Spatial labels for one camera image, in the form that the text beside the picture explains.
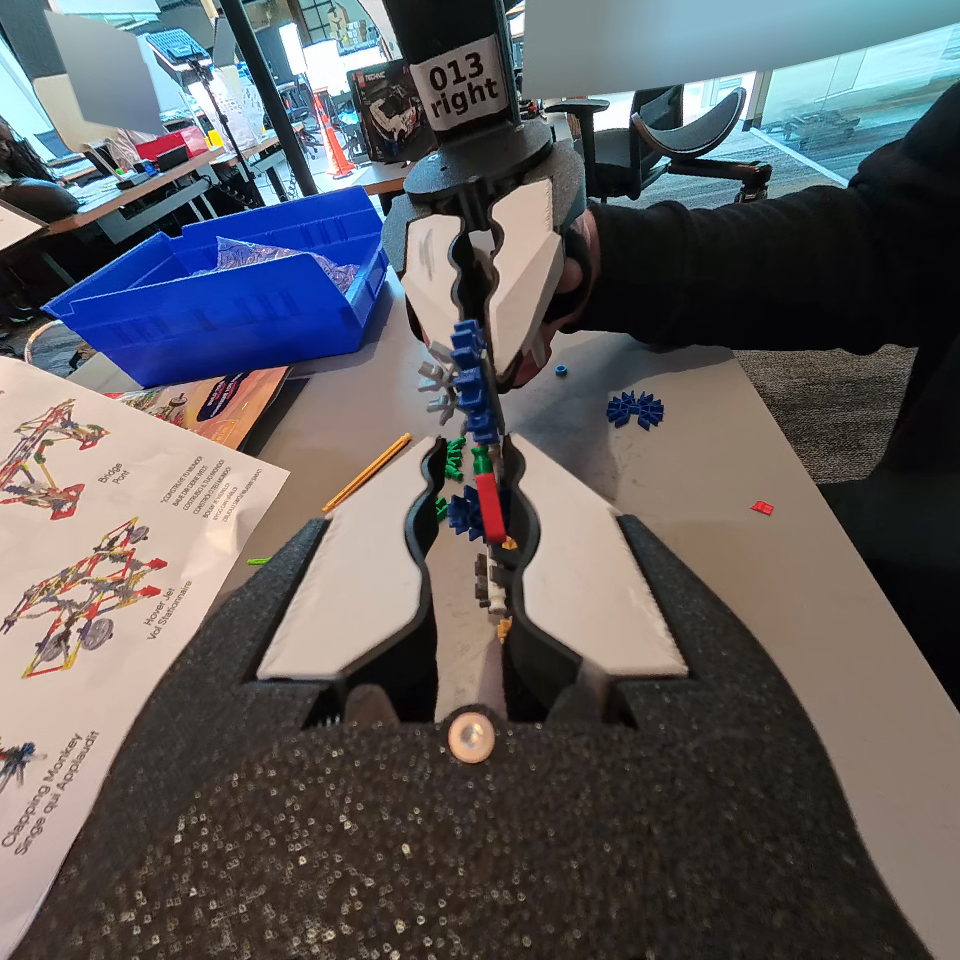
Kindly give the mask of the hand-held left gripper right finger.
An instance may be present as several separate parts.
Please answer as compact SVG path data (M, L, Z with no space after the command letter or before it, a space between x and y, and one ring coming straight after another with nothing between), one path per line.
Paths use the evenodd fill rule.
M519 492L538 543L521 574L534 627L582 659L588 683L685 678L685 662L619 523L599 494L518 434Z

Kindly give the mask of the toy car set box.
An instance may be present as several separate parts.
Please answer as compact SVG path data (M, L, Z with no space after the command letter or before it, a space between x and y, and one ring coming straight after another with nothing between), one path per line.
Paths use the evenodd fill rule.
M355 69L346 76L372 162L416 163L437 149L404 59Z

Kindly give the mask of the orange booklet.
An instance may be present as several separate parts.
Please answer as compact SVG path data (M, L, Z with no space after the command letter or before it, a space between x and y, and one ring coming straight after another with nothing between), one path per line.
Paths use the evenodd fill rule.
M290 370L290 366L279 366L104 395L231 450L241 450Z

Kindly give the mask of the blue and grey connector assembly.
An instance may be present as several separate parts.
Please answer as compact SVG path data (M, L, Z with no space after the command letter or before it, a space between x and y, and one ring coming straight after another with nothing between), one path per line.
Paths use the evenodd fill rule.
M427 410L438 414L441 426L461 411L462 435L471 434L476 445L498 447L506 430L482 324L474 318L456 322L451 341L451 346L441 342L428 346L433 360L418 368L417 390L437 394Z

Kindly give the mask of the black office chair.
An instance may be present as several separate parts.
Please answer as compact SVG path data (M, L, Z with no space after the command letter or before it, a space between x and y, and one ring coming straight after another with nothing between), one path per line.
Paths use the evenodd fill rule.
M739 86L696 121L672 129L666 122L682 111L682 87L636 91L635 112L626 128L594 130L594 114L609 102L599 99L565 99L546 105L546 114L565 113L577 118L581 138L575 143L585 169L585 193L606 203L611 197L640 198L642 191L663 174L739 181L736 203L767 197L772 176L768 164L706 160L703 156L729 136L738 123L747 98Z

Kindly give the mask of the blue plastic bin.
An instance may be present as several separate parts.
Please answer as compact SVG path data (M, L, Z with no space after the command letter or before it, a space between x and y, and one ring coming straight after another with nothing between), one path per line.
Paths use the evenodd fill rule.
M386 279L362 186L151 236L44 305L142 387L352 354ZM217 237L303 251L215 270ZM345 294L309 254L360 266Z

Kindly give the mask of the white toy instruction sheet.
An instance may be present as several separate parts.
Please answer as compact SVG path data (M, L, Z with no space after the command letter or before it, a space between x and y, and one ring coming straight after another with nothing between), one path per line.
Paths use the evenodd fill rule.
M2 927L32 917L119 747L287 472L2 358Z

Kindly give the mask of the yellow toy rod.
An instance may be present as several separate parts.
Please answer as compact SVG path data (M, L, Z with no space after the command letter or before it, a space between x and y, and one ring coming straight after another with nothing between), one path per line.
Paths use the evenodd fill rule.
M384 453L380 454L371 464L366 466L355 478L327 501L322 508L323 513L328 514L368 483L377 473L394 460L411 443L412 439L412 434L409 432L398 438Z

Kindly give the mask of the clear plastic bag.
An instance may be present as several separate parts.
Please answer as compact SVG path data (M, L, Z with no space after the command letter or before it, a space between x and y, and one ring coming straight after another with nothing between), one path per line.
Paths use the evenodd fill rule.
M298 249L250 243L218 236L215 271L222 272L257 266L284 258L294 258L302 253L303 251ZM341 265L318 253L309 253L309 256L342 294L348 292L361 269L359 265L352 263Z

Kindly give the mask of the black metal pole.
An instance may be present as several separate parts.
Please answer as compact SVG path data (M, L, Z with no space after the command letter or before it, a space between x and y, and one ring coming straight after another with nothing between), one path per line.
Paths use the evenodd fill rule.
M304 197L319 194L314 176L302 150L300 139L286 114L282 98L272 77L265 55L241 1L221 1L234 39L244 57L253 84L258 90L287 163Z

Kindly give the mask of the person's right hand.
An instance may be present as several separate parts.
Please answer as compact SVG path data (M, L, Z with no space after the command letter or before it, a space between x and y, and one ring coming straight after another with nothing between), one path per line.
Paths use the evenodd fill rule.
M563 267L533 345L523 356L512 386L519 388L548 365L556 334L579 324L601 274L601 245L591 204L564 235Z

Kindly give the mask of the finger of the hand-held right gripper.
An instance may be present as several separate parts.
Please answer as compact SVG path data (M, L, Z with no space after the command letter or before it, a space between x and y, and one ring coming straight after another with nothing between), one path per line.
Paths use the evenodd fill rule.
M406 227L401 282L426 347L434 356L452 355L455 328L465 318L459 300L462 270L452 252L465 229L460 216L420 217Z
M497 381L533 347L563 270L562 239L553 223L548 179L518 186L489 212L496 247L496 282L486 306L488 343Z

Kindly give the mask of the blue snowflake connector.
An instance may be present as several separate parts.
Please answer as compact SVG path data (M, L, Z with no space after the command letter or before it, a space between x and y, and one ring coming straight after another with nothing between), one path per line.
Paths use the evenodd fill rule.
M462 495L453 494L450 497L446 517L457 535L468 534L471 541L478 538L486 541L479 494L475 487L466 485L462 488Z
M663 402L656 399L651 392L641 391L636 394L633 390L622 391L606 404L606 419L617 428L627 426L631 418L635 417L641 428L649 430L651 426L658 426L664 416Z

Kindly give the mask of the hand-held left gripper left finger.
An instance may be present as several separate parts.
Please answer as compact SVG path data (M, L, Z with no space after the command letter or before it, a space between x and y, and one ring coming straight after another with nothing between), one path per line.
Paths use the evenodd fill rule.
M345 679L424 622L444 466L425 438L333 510L258 680Z

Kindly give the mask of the wooden office desk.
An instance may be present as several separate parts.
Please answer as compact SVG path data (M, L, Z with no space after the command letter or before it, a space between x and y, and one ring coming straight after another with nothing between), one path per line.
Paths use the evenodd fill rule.
M286 199L277 167L285 162L279 138L268 137L262 144L244 152L247 170L237 158L223 149L207 150L189 158L169 171L149 177L128 189L117 189L111 180L94 186L105 187L88 198L78 212L47 227L48 235L91 231L113 245L133 237L151 234L159 223L186 210L197 220L244 210L242 202L248 183L265 175L275 198Z

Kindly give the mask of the red rod with green end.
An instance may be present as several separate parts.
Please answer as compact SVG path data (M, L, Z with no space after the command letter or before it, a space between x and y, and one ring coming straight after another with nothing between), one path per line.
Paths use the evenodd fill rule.
M518 543L508 534L510 474L503 460L501 446L498 443L477 444L471 449L471 455L484 541L488 546L517 550L520 548Z

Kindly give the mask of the person's right forearm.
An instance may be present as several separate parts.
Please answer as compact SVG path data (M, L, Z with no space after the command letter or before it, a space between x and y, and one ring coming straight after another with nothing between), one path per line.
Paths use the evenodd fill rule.
M593 205L600 272L566 328L665 347L918 349L958 337L959 86L860 164L716 209Z

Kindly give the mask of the red storage box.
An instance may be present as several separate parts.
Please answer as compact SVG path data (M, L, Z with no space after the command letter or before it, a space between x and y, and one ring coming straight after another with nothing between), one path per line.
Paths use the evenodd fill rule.
M145 161L156 162L159 157L179 150L186 150L188 158L209 150L209 143L198 126L186 126L161 137L136 145L138 156Z

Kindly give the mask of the grey white toy piece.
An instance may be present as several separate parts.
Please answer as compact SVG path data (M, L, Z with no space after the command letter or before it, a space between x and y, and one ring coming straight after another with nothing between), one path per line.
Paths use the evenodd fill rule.
M474 596L479 607L492 618L508 618L512 573L491 549L477 553L474 561Z

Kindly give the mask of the orange traffic cone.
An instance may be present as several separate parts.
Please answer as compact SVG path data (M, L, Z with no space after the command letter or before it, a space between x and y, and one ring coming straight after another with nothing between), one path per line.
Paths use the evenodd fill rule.
M314 92L314 101L321 124L324 150L328 159L327 174L333 180L342 179L354 173L356 166L345 155L344 148L331 124L330 116L323 106L320 93L316 91Z

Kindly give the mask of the studio light on tripod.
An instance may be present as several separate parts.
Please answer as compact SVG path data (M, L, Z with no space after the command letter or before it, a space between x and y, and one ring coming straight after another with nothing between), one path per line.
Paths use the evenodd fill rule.
M246 152L258 147L262 128L248 118L238 78L225 78L212 56L185 30L150 33L146 41L164 65L174 69L225 148Z

